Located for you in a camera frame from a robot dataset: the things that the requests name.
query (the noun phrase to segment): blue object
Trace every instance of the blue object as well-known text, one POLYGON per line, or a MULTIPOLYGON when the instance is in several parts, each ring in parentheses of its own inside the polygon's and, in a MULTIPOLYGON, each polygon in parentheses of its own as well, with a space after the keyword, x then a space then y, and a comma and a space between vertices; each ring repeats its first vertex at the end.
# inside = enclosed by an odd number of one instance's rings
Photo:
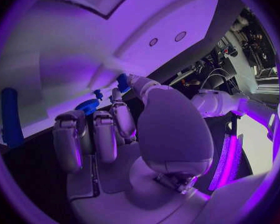
POLYGON ((128 85, 128 77, 125 73, 122 73, 117 77, 118 81, 118 89, 120 90, 121 93, 127 92, 130 87, 128 85))
POLYGON ((1 92, 2 139, 10 148, 24 143, 17 107, 17 91, 5 88, 1 92))
POLYGON ((97 106, 99 106, 100 102, 98 99, 91 99, 80 103, 75 110, 81 110, 85 112, 85 115, 90 115, 94 111, 96 111, 97 106))
POLYGON ((97 99, 102 100, 103 94, 101 93, 101 90, 95 90, 94 94, 97 99))

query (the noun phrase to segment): recessed circle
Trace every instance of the recessed circle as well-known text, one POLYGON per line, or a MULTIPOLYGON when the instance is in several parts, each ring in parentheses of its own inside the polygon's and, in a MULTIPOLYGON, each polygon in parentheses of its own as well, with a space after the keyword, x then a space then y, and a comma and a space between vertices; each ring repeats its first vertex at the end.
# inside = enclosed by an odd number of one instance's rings
POLYGON ((154 45, 156 45, 157 41, 158 41, 157 38, 152 39, 152 40, 149 42, 149 46, 154 46, 154 45))
POLYGON ((180 33, 178 33, 177 35, 176 35, 176 37, 175 37, 175 41, 177 42, 177 41, 180 41, 181 39, 183 39, 185 36, 186 36, 186 32, 185 31, 182 31, 182 32, 180 32, 180 33))

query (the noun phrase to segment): purple light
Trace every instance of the purple light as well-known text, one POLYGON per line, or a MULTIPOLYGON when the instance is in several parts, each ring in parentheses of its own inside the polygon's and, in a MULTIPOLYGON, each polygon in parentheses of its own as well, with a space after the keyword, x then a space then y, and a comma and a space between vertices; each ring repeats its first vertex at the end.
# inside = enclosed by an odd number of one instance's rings
POLYGON ((235 158, 235 153, 236 153, 236 148, 237 148, 237 137, 236 136, 231 136, 229 139, 229 150, 227 154, 227 159, 225 163, 225 167, 223 169, 221 179, 218 184, 218 188, 222 187, 227 184, 229 180, 229 176, 233 167, 233 162, 235 158))

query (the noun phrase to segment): machinery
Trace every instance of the machinery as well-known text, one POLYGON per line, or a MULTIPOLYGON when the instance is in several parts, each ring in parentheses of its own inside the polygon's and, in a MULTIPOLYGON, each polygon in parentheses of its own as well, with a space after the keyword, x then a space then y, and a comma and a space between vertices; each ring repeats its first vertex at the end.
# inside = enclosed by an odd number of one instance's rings
POLYGON ((65 224, 278 216, 280 26, 258 0, 4 1, 1 214, 65 224), (263 173, 238 132, 247 116, 271 142, 263 173))

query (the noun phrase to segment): blue part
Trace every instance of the blue part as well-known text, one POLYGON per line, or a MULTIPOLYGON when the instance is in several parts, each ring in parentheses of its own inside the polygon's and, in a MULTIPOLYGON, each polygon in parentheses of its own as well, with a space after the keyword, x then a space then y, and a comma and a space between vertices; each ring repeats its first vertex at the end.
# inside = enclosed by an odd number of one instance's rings
POLYGON ((97 106, 99 106, 100 102, 98 99, 91 99, 80 103, 75 110, 81 110, 85 112, 85 115, 90 115, 96 111, 97 106))
POLYGON ((128 85, 128 77, 125 73, 122 73, 117 77, 118 81, 118 89, 120 90, 121 93, 127 92, 130 87, 128 85))
POLYGON ((1 92, 1 115, 2 115, 2 139, 9 148, 15 148, 24 143, 21 130, 18 107, 17 91, 13 88, 5 88, 1 92))
POLYGON ((97 99, 102 100, 103 94, 101 93, 101 90, 95 90, 93 93, 97 99))

